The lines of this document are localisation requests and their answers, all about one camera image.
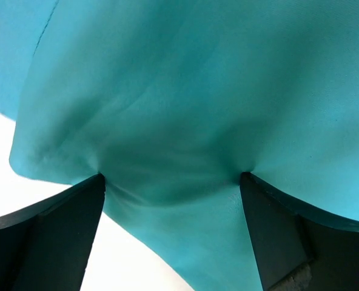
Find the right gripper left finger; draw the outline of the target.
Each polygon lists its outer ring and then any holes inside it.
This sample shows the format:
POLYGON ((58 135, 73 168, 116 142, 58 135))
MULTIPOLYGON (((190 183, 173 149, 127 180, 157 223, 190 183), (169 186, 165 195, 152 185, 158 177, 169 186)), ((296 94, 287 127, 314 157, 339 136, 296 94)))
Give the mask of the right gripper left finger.
POLYGON ((105 189, 98 174, 0 216, 0 290, 80 290, 105 189))

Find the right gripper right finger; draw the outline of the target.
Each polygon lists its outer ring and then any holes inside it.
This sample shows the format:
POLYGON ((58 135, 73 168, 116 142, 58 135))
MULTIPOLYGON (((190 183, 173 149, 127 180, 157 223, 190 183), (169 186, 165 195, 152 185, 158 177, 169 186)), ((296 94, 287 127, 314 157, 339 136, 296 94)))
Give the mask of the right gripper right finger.
POLYGON ((240 192, 263 290, 359 290, 359 221, 249 172, 240 192))

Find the teal garment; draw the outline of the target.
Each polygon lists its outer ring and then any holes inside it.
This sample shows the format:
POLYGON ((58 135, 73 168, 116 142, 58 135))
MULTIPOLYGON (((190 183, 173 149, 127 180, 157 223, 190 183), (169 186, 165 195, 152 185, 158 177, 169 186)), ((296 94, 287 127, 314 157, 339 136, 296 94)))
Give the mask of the teal garment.
POLYGON ((31 179, 195 290, 260 290, 239 179, 359 221, 359 1, 0 1, 0 113, 31 179))

